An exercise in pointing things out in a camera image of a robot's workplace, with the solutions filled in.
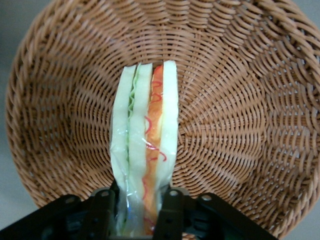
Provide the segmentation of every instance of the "metal screw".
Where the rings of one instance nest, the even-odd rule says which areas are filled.
[[[209,195],[203,195],[201,198],[203,200],[205,200],[205,201],[211,201],[212,200],[212,198]]]
[[[178,192],[176,190],[170,191],[170,196],[175,197],[178,195]]]
[[[103,191],[101,193],[101,197],[106,197],[106,196],[109,196],[109,192],[108,191]]]
[[[65,200],[65,203],[66,204],[71,204],[75,201],[75,198],[72,196],[72,197],[69,197],[67,200]]]

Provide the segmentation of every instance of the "gray background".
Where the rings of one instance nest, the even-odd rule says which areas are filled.
[[[320,28],[320,0],[294,0]],[[5,92],[17,47],[49,0],[0,0],[0,229],[36,210],[12,161],[5,125]],[[320,239],[320,201],[285,240]]]

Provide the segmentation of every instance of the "plastic wrap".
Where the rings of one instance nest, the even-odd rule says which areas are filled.
[[[177,155],[178,80],[174,61],[125,67],[112,111],[111,164],[120,188],[116,232],[153,233]]]

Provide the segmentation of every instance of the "woven basket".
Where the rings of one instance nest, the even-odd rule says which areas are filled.
[[[109,186],[123,67],[175,60],[174,186],[215,193],[283,238],[320,194],[319,40],[290,0],[53,1],[7,89],[21,180],[40,207]]]

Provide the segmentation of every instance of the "wicker basket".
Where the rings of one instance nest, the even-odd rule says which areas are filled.
[[[56,0],[7,89],[7,133],[38,206],[113,181],[124,66],[175,60],[175,186],[218,194],[283,238],[320,190],[320,32],[290,0]]]

